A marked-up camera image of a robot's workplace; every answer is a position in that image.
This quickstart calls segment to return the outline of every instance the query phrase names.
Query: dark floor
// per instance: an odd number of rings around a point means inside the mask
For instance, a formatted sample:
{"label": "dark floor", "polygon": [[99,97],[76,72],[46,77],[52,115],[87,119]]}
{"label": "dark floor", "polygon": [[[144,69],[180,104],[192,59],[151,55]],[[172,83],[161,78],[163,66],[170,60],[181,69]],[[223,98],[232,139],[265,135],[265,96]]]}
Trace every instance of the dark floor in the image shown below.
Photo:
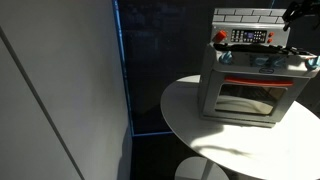
{"label": "dark floor", "polygon": [[[200,156],[174,134],[134,137],[132,180],[173,180],[176,168],[188,157]],[[223,169],[229,179],[235,173]]]}

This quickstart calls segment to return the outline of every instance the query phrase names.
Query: toy kitchen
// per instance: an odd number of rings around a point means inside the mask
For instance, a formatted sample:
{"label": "toy kitchen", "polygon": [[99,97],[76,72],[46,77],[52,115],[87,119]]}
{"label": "toy kitchen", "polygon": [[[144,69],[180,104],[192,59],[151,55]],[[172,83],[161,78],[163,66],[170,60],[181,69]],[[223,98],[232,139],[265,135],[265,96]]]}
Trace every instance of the toy kitchen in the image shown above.
{"label": "toy kitchen", "polygon": [[215,9],[198,89],[200,117],[273,127],[308,81],[319,57],[287,47],[284,9]]}

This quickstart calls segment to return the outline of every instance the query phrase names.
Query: oven handle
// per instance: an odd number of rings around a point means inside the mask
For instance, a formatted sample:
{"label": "oven handle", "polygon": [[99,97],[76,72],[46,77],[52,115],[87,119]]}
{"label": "oven handle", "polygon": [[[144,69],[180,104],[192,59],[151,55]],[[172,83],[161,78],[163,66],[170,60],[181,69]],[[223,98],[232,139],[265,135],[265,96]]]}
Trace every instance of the oven handle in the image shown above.
{"label": "oven handle", "polygon": [[276,86],[276,87],[288,87],[292,86],[292,81],[270,81],[270,80],[254,80],[254,79],[244,79],[238,77],[226,76],[225,82],[247,84],[247,85],[259,85],[259,86]]}

